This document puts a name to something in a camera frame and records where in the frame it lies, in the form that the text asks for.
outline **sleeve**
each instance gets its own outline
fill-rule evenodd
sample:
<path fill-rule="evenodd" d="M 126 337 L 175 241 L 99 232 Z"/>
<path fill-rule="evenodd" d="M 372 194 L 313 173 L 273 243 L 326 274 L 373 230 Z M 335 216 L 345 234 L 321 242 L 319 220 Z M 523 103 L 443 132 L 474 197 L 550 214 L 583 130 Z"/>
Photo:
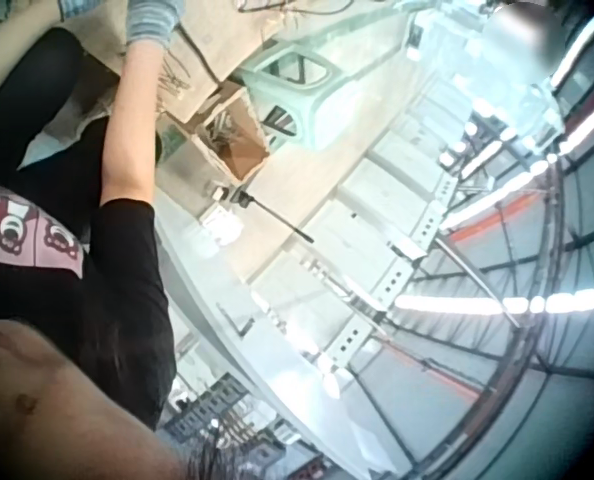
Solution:
<path fill-rule="evenodd" d="M 129 375 L 146 390 L 135 392 L 139 404 L 124 406 L 152 427 L 176 374 L 153 207 L 129 199 L 104 204 L 91 221 L 90 260 L 103 280 L 107 310 L 119 322 Z"/>

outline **hand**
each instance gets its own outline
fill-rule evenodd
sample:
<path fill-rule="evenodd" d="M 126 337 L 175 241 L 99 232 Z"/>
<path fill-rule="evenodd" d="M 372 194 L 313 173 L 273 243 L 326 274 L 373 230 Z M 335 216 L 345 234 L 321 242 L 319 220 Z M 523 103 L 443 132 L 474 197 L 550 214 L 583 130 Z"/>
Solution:
<path fill-rule="evenodd" d="M 185 0 L 128 0 L 126 41 L 150 39 L 168 47 L 170 35 L 185 11 Z"/>
<path fill-rule="evenodd" d="M 86 13 L 102 2 L 103 0 L 57 0 L 62 20 Z"/>

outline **wire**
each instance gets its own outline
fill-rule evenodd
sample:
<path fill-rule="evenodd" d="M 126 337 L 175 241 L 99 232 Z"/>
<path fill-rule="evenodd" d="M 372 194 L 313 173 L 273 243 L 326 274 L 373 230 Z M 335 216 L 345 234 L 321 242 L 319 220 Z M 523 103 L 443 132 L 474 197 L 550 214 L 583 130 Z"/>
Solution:
<path fill-rule="evenodd" d="M 252 7 L 252 8 L 245 8 L 245 7 L 240 7 L 237 9 L 237 11 L 239 13 L 255 13 L 255 12 L 264 12 L 267 10 L 274 10 L 277 8 L 284 8 L 287 5 L 290 5 L 292 3 L 295 3 L 297 0 L 285 0 L 285 1 L 280 1 L 277 3 L 273 3 L 271 5 L 266 5 L 265 7 Z M 346 5 L 344 5 L 343 7 L 338 8 L 337 10 L 330 10 L 327 12 L 320 12 L 320 11 L 316 11 L 316 10 L 302 10 L 300 8 L 290 8 L 288 9 L 288 11 L 290 12 L 295 12 L 295 13 L 303 13 L 304 15 L 322 15 L 322 16 L 326 16 L 326 15 L 337 15 L 339 13 L 343 13 L 346 10 L 348 10 L 350 7 L 353 6 L 353 4 L 355 3 L 355 0 L 348 0 L 348 3 L 346 3 Z"/>
<path fill-rule="evenodd" d="M 193 50 L 195 52 L 195 54 L 199 58 L 199 62 L 201 63 L 202 67 L 204 67 L 204 70 L 206 71 L 206 73 L 208 74 L 210 79 L 213 82 L 215 82 L 217 85 L 220 85 L 221 80 L 219 79 L 219 77 L 217 77 L 217 75 L 211 68 L 210 64 L 208 63 L 208 60 L 206 60 L 206 57 L 204 56 L 201 49 L 197 46 L 197 44 L 190 37 L 188 30 L 186 30 L 186 28 L 181 23 L 179 25 L 177 25 L 177 32 L 181 35 L 181 37 L 188 44 L 188 46 L 191 48 L 191 50 Z"/>

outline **printed graphic on shirt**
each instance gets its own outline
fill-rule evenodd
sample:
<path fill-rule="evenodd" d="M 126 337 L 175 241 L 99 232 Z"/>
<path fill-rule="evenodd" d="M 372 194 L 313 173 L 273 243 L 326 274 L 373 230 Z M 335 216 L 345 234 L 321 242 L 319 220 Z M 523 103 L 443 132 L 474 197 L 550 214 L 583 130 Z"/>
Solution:
<path fill-rule="evenodd" d="M 61 268 L 82 276 L 83 249 L 61 224 L 0 187 L 0 263 Z"/>

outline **ceiling light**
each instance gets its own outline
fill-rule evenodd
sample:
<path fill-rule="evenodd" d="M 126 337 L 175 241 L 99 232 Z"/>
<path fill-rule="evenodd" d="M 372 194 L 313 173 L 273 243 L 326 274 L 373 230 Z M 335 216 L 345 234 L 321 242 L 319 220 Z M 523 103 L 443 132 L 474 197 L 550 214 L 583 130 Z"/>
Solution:
<path fill-rule="evenodd" d="M 549 163 L 546 160 L 538 160 L 530 166 L 530 173 L 533 177 L 541 175 L 548 170 Z"/>
<path fill-rule="evenodd" d="M 499 134 L 499 139 L 502 142 L 507 142 L 509 140 L 512 140 L 516 136 L 517 136 L 517 130 L 515 130 L 513 127 L 508 127 L 506 129 L 504 129 L 504 131 Z"/>
<path fill-rule="evenodd" d="M 499 140 L 495 140 L 486 147 L 475 157 L 473 158 L 461 171 L 462 179 L 468 178 L 475 170 L 477 170 L 482 164 L 490 160 L 494 155 L 501 150 L 503 146 L 502 142 Z"/>
<path fill-rule="evenodd" d="M 573 147 L 570 142 L 564 140 L 559 144 L 559 154 L 560 155 L 568 155 L 570 152 L 573 151 Z"/>
<path fill-rule="evenodd" d="M 418 62 L 421 60 L 421 52 L 415 47 L 408 47 L 406 49 L 406 56 L 413 62 Z"/>
<path fill-rule="evenodd" d="M 517 297 L 504 298 L 503 303 L 510 313 L 521 315 L 522 313 L 526 313 L 528 311 L 528 304 L 530 302 L 528 302 L 527 298 Z"/>
<path fill-rule="evenodd" d="M 569 313 L 574 309 L 574 297 L 570 293 L 556 293 L 546 300 L 548 313 Z"/>
<path fill-rule="evenodd" d="M 544 297 L 535 297 L 530 301 L 530 311 L 532 313 L 541 313 L 546 308 Z"/>
<path fill-rule="evenodd" d="M 466 144 L 464 142 L 457 142 L 453 145 L 453 150 L 457 153 L 464 153 L 466 151 Z"/>
<path fill-rule="evenodd" d="M 466 87 L 468 86 L 468 79 L 466 77 L 464 77 L 463 75 L 456 73 L 455 76 L 453 77 L 453 83 L 460 90 L 465 90 Z"/>
<path fill-rule="evenodd" d="M 594 289 L 579 290 L 574 294 L 555 293 L 544 299 L 534 297 L 509 297 L 502 300 L 510 313 L 521 315 L 532 313 L 570 313 L 594 309 Z M 492 298 L 479 297 L 427 297 L 422 295 L 400 295 L 395 306 L 402 310 L 416 310 L 430 313 L 452 313 L 462 315 L 497 315 L 501 307 Z"/>
<path fill-rule="evenodd" d="M 493 106 L 481 97 L 473 101 L 473 109 L 483 118 L 490 118 L 495 113 Z"/>
<path fill-rule="evenodd" d="M 330 373 L 335 366 L 331 358 L 323 352 L 317 357 L 315 363 L 319 371 L 324 375 Z"/>
<path fill-rule="evenodd" d="M 341 397 L 341 390 L 339 389 L 339 383 L 337 382 L 335 375 L 333 375 L 332 373 L 325 374 L 323 384 L 326 393 L 332 398 L 339 400 L 339 398 Z"/>
<path fill-rule="evenodd" d="M 516 192 L 524 188 L 533 180 L 533 175 L 529 172 L 521 172 L 516 177 L 508 180 L 503 187 L 501 187 L 507 194 Z"/>
<path fill-rule="evenodd" d="M 319 347 L 294 321 L 286 324 L 286 339 L 300 352 L 311 355 L 319 353 Z"/>
<path fill-rule="evenodd" d="M 521 143 L 526 147 L 528 150 L 533 150 L 537 146 L 537 142 L 531 136 L 525 137 Z"/>
<path fill-rule="evenodd" d="M 502 122 L 508 121 L 508 112 L 504 107 L 497 107 L 495 109 L 495 116 Z"/>
<path fill-rule="evenodd" d="M 594 112 L 588 115 L 588 117 L 586 117 L 586 119 L 575 129 L 573 133 L 568 135 L 568 140 L 566 142 L 562 142 L 559 145 L 560 150 L 564 152 L 565 149 L 572 151 L 573 149 L 577 148 L 593 130 Z"/>
<path fill-rule="evenodd" d="M 444 152 L 439 156 L 439 162 L 446 167 L 450 167 L 455 163 L 455 159 L 449 153 Z"/>
<path fill-rule="evenodd" d="M 466 134 L 468 134 L 468 136 L 472 137 L 473 135 L 477 134 L 477 125 L 475 125 L 473 122 L 467 122 L 466 126 L 464 127 L 464 130 L 466 131 Z"/>
<path fill-rule="evenodd" d="M 588 44 L 593 36 L 594 17 L 590 19 L 581 33 L 577 36 L 568 52 L 566 52 L 564 59 L 559 64 L 557 71 L 551 77 L 550 85 L 553 89 L 561 85 L 561 82 L 564 80 L 564 78 L 566 78 L 566 75 L 575 63 L 575 60 L 577 60 L 584 47 Z"/>

